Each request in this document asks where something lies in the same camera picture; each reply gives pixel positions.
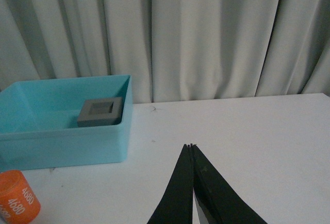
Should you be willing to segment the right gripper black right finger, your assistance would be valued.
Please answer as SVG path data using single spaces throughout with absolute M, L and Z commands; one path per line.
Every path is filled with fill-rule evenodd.
M 215 223 L 266 223 L 206 158 L 197 145 L 192 146 L 194 191 Z

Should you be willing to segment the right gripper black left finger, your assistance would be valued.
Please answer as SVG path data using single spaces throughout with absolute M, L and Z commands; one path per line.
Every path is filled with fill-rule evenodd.
M 192 223 L 193 182 L 191 148 L 184 145 L 166 190 L 148 223 Z

